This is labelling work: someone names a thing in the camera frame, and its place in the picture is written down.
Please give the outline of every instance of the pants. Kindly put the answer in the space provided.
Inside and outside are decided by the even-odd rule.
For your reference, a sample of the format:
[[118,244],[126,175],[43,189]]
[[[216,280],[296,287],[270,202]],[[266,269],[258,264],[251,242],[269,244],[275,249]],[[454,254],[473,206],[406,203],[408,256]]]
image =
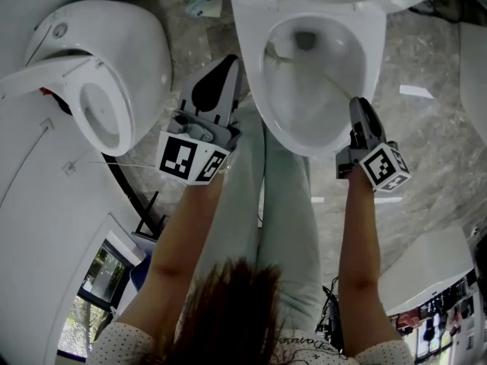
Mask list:
[[[279,323],[314,332],[323,307],[317,224],[307,159],[291,153],[263,126],[247,98],[235,113],[242,136],[225,175],[212,228],[196,268],[244,257],[257,268],[281,269]],[[264,182],[262,236],[257,215]]]

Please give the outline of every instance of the shirt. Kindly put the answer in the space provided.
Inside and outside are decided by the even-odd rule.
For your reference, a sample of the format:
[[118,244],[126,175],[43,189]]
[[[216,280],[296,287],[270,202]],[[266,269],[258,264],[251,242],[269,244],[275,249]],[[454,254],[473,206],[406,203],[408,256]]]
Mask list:
[[[93,344],[88,355],[90,365],[138,365],[144,354],[150,354],[154,339],[130,325],[114,322],[108,325]],[[307,365],[412,365],[404,341],[389,341],[362,351],[355,358],[340,354],[331,344],[315,334],[301,330],[283,330],[278,339],[271,365],[299,363]]]

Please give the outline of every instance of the long hair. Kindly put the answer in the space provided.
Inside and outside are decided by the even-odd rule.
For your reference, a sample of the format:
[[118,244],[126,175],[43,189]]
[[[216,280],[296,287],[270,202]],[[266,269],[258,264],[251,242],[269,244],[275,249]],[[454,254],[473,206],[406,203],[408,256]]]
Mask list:
[[213,268],[188,298],[175,340],[141,364],[268,365],[277,326],[279,270],[241,259]]

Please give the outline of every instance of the sleeve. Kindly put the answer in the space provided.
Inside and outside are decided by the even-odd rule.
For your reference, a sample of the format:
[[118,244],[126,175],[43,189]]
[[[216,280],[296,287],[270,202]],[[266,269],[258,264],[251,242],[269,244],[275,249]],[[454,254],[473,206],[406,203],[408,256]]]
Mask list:
[[413,365],[411,351],[404,341],[377,344],[355,356],[361,365]]
[[93,343],[86,359],[89,365],[135,365],[151,353],[153,339],[142,330],[124,323],[111,323]]

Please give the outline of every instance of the gray marble floor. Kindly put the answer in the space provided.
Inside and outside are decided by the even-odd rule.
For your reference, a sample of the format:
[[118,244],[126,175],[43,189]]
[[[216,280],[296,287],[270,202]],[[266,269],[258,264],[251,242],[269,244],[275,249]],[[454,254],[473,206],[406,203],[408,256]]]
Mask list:
[[[120,163],[154,164],[158,133],[177,105],[181,82],[191,71],[229,52],[240,54],[231,6],[221,18],[186,16],[187,0],[125,0],[153,12],[167,32],[174,69],[173,93],[154,128]],[[466,229],[487,212],[487,149],[470,124],[459,96],[459,28],[409,11],[392,14],[373,101],[389,139],[399,142],[414,174],[401,202],[377,206],[382,269],[390,267],[423,233],[454,224]],[[433,99],[406,96],[399,86],[425,88]],[[153,169],[124,167],[143,202],[160,195],[153,215],[171,214],[183,187]],[[323,283],[338,271],[346,182],[335,179],[333,157],[312,158],[312,194],[320,229]]]

